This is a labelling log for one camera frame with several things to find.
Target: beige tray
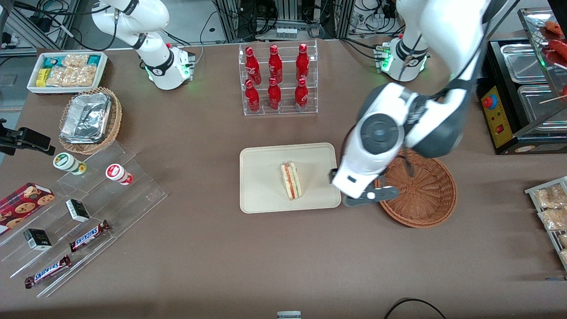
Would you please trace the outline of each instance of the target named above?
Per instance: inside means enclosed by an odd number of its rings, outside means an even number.
[[[297,166],[303,196],[289,200],[280,165]],[[240,209],[247,214],[334,208],[341,203],[338,189],[329,183],[337,167],[329,143],[247,148],[240,152]]]

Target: wicker basket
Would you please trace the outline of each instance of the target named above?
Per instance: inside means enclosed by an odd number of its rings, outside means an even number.
[[[386,171],[386,183],[400,191],[396,199],[380,202],[384,210],[400,223],[426,228],[441,224],[455,209],[457,189],[447,167],[434,158],[424,158],[412,150],[403,154],[413,169],[408,175],[407,163],[397,157]]]
[[[59,138],[59,142],[61,143],[61,145],[63,145],[63,148],[70,152],[90,155],[110,145],[118,135],[118,131],[120,130],[120,121],[122,120],[122,107],[120,106],[120,101],[116,98],[116,95],[111,90],[108,90],[105,87],[97,87],[94,90],[81,92],[79,95],[95,93],[105,93],[112,97],[112,105],[110,107],[110,116],[108,118],[106,137],[99,144],[71,144],[64,142],[61,138]],[[67,103],[67,107],[65,107],[65,110],[63,111],[63,116],[59,121],[59,129],[63,128],[63,124],[65,123],[65,119],[67,118],[67,112],[69,111],[70,105],[71,101]]]

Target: acrylic bottle rack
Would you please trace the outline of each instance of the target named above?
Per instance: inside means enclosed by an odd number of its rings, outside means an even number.
[[[303,112],[298,112],[295,109],[295,88],[297,87],[297,78],[295,76],[295,60],[299,53],[299,45],[301,43],[307,44],[307,55],[309,55],[309,75],[307,77],[307,89],[309,94],[307,96],[307,109]],[[245,116],[261,116],[261,115],[291,115],[291,114],[315,114],[319,110],[319,96],[318,96],[318,48],[316,41],[282,41],[276,42],[278,51],[282,58],[283,64],[283,82],[279,84],[282,92],[281,107],[278,111],[274,111],[269,107],[268,98],[268,79],[270,78],[270,71],[268,68],[268,60],[270,59],[270,45],[272,43],[246,43],[241,44],[238,54],[238,68],[240,71],[240,89],[242,91],[242,105]],[[261,84],[255,86],[260,95],[260,112],[252,113],[248,107],[244,91],[244,81],[248,78],[246,73],[246,54],[244,49],[252,47],[254,55],[260,63],[260,75],[262,76]]]

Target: red bottle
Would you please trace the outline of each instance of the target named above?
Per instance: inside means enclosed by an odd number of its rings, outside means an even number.
[[[282,58],[278,53],[278,46],[275,44],[270,46],[270,60],[268,61],[268,65],[270,67],[270,76],[276,78],[278,83],[281,83],[284,80],[284,70],[282,67]]]
[[[270,108],[274,111],[280,109],[282,102],[282,91],[278,86],[276,78],[270,78],[270,87],[268,88],[268,96],[270,97]]]
[[[246,95],[246,101],[248,102],[248,108],[250,108],[250,112],[260,112],[260,96],[258,95],[256,88],[254,87],[254,83],[251,79],[246,79],[245,85],[246,91],[244,91],[244,95]]]
[[[309,56],[307,55],[307,44],[305,43],[299,45],[299,55],[297,55],[295,67],[297,69],[295,73],[297,81],[302,77],[307,78],[309,75]]]
[[[305,86],[305,82],[305,78],[299,79],[295,88],[295,109],[298,112],[303,112],[307,109],[307,94],[309,94],[309,91]]]
[[[246,52],[246,73],[248,77],[254,81],[255,85],[260,85],[262,83],[262,76],[260,75],[260,64],[258,59],[254,56],[254,50],[251,47],[247,47]]]

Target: brown table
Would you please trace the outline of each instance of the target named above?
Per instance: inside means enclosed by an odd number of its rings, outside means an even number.
[[[493,155],[474,101],[461,145],[441,158],[459,189],[454,214],[411,229],[376,205],[246,215],[239,153],[254,146],[340,147],[366,94],[385,83],[374,63],[339,41],[319,41],[316,117],[242,115],[237,45],[206,47],[190,84],[160,91],[135,51],[108,51],[103,85],[124,109],[118,140],[169,194],[120,240],[47,299],[1,270],[2,318],[382,318],[399,298],[425,299],[449,318],[565,318],[567,283],[523,190],[566,174],[567,157]],[[408,86],[447,81],[438,58]],[[68,96],[30,94],[19,126],[57,142]],[[62,175],[49,157],[19,150],[0,168],[0,196]],[[425,306],[396,310],[434,318]]]

